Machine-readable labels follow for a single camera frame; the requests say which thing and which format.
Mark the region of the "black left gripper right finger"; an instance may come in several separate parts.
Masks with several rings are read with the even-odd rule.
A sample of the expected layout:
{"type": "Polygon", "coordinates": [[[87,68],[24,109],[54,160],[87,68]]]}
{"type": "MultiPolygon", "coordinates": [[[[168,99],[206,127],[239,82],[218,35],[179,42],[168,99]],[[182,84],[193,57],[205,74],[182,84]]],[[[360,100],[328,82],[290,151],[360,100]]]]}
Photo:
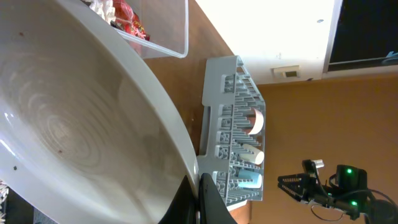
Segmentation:
{"type": "Polygon", "coordinates": [[[199,186],[200,224],[236,224],[208,173],[200,177],[199,186]]]}

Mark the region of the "light blue cup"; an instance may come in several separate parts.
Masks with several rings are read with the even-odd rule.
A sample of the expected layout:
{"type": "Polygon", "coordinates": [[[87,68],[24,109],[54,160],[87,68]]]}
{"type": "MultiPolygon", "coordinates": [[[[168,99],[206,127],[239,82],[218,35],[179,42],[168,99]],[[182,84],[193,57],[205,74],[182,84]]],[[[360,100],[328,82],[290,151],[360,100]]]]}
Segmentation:
{"type": "Polygon", "coordinates": [[[260,189],[262,186],[263,177],[258,172],[241,169],[238,173],[238,177],[243,180],[238,184],[241,188],[260,189]]]}

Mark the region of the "pink bowl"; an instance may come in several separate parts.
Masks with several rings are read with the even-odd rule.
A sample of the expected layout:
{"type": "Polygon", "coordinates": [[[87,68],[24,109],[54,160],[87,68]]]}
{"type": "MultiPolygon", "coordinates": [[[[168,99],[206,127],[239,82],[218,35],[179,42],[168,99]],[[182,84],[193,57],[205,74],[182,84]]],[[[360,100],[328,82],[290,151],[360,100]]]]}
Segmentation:
{"type": "Polygon", "coordinates": [[[264,125],[264,115],[255,108],[252,108],[251,112],[252,114],[247,116],[250,125],[246,129],[246,132],[249,135],[258,134],[262,130],[264,125]]]}

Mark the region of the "red white wrapper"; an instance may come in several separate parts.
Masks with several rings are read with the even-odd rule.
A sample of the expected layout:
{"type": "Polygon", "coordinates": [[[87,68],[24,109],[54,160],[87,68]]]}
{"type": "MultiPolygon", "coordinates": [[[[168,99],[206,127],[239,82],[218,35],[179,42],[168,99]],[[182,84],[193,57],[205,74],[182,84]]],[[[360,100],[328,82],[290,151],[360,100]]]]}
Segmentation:
{"type": "Polygon", "coordinates": [[[140,39],[150,40],[139,16],[125,0],[83,0],[83,2],[109,25],[140,39]]]}

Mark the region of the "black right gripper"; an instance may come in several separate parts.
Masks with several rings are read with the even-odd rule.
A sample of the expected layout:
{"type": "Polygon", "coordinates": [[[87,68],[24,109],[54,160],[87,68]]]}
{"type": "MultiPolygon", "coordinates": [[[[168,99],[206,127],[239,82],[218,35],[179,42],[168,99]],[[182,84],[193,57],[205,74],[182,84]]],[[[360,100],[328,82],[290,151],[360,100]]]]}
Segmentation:
{"type": "Polygon", "coordinates": [[[316,169],[312,160],[302,161],[304,174],[283,175],[277,178],[278,188],[287,193],[298,202],[311,203],[323,208],[333,208],[348,215],[350,219],[356,220],[360,216],[359,203],[343,198],[348,191],[329,182],[322,184],[319,169],[316,169]]]}

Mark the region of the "cream white cup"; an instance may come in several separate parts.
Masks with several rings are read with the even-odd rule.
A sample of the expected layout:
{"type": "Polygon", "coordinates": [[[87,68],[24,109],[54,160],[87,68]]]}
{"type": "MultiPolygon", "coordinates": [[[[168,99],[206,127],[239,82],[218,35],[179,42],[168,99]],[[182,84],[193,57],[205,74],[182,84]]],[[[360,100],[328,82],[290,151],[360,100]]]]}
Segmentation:
{"type": "Polygon", "coordinates": [[[248,153],[247,154],[240,153],[240,158],[242,160],[251,162],[255,165],[262,164],[265,157],[265,154],[262,150],[249,144],[243,144],[243,148],[248,150],[248,153]]]}

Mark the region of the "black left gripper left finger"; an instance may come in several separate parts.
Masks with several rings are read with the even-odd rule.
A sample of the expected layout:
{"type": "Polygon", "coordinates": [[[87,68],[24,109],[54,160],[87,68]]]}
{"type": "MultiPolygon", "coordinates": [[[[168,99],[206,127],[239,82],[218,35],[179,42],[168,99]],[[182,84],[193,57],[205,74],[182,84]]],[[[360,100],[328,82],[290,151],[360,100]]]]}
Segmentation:
{"type": "Polygon", "coordinates": [[[159,224],[196,224],[196,199],[187,176],[159,224]]]}

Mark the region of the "grey plate with food scraps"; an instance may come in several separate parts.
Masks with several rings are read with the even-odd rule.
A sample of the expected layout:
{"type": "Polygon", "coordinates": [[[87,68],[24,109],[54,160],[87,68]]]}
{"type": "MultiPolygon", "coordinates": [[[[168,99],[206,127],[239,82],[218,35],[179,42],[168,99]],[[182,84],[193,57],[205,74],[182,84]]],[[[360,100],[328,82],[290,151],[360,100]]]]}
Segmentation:
{"type": "Polygon", "coordinates": [[[159,223],[198,165],[145,61],[81,1],[1,2],[1,178],[57,223],[159,223]]]}

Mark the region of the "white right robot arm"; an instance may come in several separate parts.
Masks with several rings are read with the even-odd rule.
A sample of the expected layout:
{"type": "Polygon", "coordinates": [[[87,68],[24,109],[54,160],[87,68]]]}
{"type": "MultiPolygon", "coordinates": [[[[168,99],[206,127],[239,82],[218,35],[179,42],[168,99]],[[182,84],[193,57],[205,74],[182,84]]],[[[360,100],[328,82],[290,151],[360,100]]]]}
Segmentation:
{"type": "Polygon", "coordinates": [[[322,160],[303,160],[303,172],[278,177],[278,188],[294,200],[335,209],[342,216],[357,220],[364,216],[365,223],[397,223],[397,204],[386,194],[368,188],[368,173],[364,169],[339,164],[335,174],[324,184],[318,169],[322,160]]]}

